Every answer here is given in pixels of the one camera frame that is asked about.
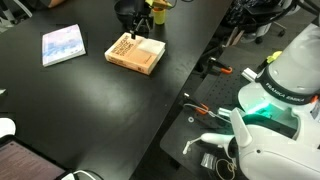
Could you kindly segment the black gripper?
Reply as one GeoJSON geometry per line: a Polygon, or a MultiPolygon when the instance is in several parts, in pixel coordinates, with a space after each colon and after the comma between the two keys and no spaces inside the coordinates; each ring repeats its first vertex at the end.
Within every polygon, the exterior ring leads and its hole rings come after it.
{"type": "Polygon", "coordinates": [[[136,33],[139,31],[142,19],[145,18],[143,22],[143,31],[150,32],[153,29],[153,16],[151,15],[153,0],[134,0],[134,13],[132,26],[129,30],[132,39],[136,39],[136,33]]]}

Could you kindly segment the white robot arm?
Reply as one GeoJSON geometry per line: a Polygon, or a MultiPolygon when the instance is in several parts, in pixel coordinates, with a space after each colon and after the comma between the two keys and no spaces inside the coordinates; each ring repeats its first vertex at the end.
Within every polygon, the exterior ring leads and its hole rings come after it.
{"type": "Polygon", "coordinates": [[[233,133],[204,133],[202,141],[225,150],[249,180],[320,180],[320,26],[308,25],[238,91],[228,114],[233,133]]]}

